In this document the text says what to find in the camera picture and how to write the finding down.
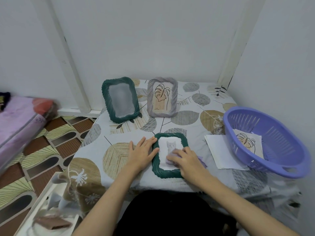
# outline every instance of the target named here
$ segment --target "pink bedding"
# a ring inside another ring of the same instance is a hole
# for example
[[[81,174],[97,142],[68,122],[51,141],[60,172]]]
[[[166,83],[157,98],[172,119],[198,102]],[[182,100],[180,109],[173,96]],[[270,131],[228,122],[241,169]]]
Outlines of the pink bedding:
[[[11,97],[0,113],[0,173],[43,129],[46,119],[55,110],[50,99]]]

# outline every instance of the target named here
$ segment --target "person's left arm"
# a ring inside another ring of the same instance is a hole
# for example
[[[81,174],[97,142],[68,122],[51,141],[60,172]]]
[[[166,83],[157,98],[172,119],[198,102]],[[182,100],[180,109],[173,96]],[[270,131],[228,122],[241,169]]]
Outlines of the person's left arm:
[[[133,149],[132,141],[129,143],[129,157],[126,165],[75,230],[73,236],[111,236],[113,234],[125,195],[132,181],[159,151],[159,148],[155,148],[149,154],[150,147],[156,141],[155,137],[148,140],[143,137],[135,149]]]

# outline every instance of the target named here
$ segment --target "patterned floor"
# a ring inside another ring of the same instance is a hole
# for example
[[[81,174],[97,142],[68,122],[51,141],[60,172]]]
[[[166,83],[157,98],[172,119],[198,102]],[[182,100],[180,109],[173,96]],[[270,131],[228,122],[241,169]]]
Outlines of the patterned floor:
[[[73,158],[96,118],[58,116],[0,177],[0,232],[14,235],[53,174]]]

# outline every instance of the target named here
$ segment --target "hand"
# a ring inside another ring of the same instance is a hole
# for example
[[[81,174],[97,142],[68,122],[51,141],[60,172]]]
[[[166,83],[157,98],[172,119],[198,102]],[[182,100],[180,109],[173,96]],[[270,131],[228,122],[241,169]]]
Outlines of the hand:
[[[134,149],[134,144],[132,141],[129,143],[129,157],[126,163],[126,166],[131,167],[135,171],[135,174],[138,174],[143,170],[155,157],[155,155],[160,150],[158,147],[155,148],[151,154],[149,154],[150,147],[157,141],[156,137],[152,137],[146,140],[143,137],[137,146]]]
[[[173,155],[168,155],[166,158],[178,164],[183,178],[202,188],[202,183],[206,182],[211,175],[200,163],[196,153],[189,147],[183,150],[175,149],[173,153],[180,155],[181,158]]]

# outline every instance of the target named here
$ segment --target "leaf patterned tablecloth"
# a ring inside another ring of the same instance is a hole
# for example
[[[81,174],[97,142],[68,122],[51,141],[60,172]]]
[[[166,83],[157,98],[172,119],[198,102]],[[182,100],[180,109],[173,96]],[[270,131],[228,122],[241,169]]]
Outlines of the leaf patterned tablecloth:
[[[159,132],[180,132],[188,145],[208,166],[209,172],[244,198],[296,229],[299,189],[295,181],[255,170],[219,170],[204,139],[207,134],[225,134],[223,114],[236,103],[224,87],[215,83],[178,83],[177,114],[172,118],[153,118],[147,112],[148,80],[133,79],[140,105],[140,115],[122,124],[110,121],[106,109],[101,111],[81,148],[56,181],[65,180],[61,207],[77,202],[87,213],[117,177],[128,157],[128,143]],[[199,192],[182,178],[158,178],[148,166],[132,183],[130,193],[148,189]],[[199,192],[212,207],[215,202]]]

